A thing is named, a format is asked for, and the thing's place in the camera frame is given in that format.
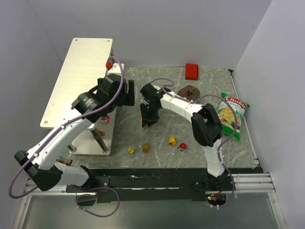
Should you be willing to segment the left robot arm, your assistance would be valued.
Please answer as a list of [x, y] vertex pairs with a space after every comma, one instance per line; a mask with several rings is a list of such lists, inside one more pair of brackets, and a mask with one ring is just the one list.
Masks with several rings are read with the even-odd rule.
[[127, 81], [116, 74], [99, 78], [96, 86], [80, 94], [72, 103], [72, 108], [81, 114], [79, 119], [74, 118], [53, 129], [35, 147], [20, 150], [14, 157], [41, 191], [58, 184], [83, 186], [92, 180], [87, 167], [70, 167], [56, 160], [76, 137], [101, 117], [106, 117], [118, 106], [134, 104], [134, 80]]

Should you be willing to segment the yellow pink lion toy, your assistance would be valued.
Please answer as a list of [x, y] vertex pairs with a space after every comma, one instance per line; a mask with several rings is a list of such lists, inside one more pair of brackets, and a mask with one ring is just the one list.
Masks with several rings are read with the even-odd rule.
[[99, 134], [99, 136], [101, 136], [101, 137], [105, 136], [105, 132], [102, 131], [101, 129], [96, 128], [96, 131], [97, 131], [97, 133]]

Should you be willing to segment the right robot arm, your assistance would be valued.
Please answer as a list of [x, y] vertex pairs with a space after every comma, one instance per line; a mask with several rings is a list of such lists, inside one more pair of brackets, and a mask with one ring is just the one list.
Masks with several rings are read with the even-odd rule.
[[159, 110], [170, 110], [185, 118], [192, 125], [193, 136], [203, 146], [207, 160], [207, 172], [219, 177], [225, 171], [222, 163], [222, 123], [211, 104], [196, 104], [187, 101], [169, 89], [146, 84], [141, 90], [145, 104], [140, 104], [142, 127], [151, 127], [160, 119]]

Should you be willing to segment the olive round toy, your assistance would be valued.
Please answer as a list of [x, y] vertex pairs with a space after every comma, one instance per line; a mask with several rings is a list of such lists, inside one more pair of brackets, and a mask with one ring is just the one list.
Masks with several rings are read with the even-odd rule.
[[148, 152], [150, 152], [150, 150], [151, 150], [151, 145], [150, 144], [148, 144], [148, 143], [143, 144], [143, 146], [142, 146], [142, 151], [143, 152], [148, 153]]

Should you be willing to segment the strawberry cake toy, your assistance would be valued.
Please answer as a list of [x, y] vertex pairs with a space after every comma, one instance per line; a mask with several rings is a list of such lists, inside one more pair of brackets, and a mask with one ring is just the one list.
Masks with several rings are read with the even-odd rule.
[[108, 116], [101, 117], [100, 122], [105, 125], [108, 124], [110, 122], [110, 116], [108, 115]]

